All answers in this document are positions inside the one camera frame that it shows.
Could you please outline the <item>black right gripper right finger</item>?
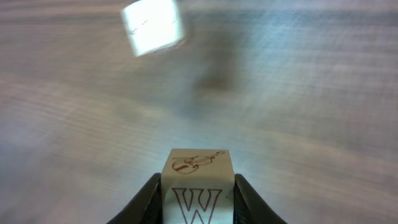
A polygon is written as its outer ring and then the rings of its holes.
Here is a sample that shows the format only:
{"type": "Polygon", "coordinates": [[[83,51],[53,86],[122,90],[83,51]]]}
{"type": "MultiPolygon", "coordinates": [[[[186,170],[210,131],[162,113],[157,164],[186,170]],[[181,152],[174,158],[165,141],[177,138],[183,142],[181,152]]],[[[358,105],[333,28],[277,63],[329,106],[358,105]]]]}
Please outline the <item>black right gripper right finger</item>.
{"type": "Polygon", "coordinates": [[[242,174],[234,176],[233,224],[287,224],[242,174]]]}

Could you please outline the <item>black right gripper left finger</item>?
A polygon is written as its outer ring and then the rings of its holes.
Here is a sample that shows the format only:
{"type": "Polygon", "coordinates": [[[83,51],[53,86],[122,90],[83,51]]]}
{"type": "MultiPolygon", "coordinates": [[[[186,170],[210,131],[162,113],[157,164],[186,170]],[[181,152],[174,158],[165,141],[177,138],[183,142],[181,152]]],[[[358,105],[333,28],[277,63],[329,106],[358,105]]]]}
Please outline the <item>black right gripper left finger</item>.
{"type": "Polygon", "coordinates": [[[162,224],[160,173],[153,174],[127,205],[107,224],[162,224]]]}

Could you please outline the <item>white letter W block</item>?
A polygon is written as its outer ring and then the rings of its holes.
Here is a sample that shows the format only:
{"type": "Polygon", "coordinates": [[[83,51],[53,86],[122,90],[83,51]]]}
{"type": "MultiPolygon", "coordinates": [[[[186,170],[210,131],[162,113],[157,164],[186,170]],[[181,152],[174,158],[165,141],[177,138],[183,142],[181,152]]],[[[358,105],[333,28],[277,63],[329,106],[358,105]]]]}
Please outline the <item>white letter W block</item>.
{"type": "Polygon", "coordinates": [[[234,170],[228,150],[172,149],[161,173],[164,224],[232,224],[234,170]]]}

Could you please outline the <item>blue letter P block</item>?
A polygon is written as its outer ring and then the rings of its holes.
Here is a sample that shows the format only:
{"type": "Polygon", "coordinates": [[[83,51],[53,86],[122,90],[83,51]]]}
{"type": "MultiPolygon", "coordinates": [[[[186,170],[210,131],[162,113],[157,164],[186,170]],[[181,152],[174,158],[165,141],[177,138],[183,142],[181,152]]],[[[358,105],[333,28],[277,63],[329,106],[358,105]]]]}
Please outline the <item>blue letter P block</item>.
{"type": "Polygon", "coordinates": [[[138,0],[121,10],[121,19],[136,57],[184,42],[186,31],[176,0],[138,0]]]}

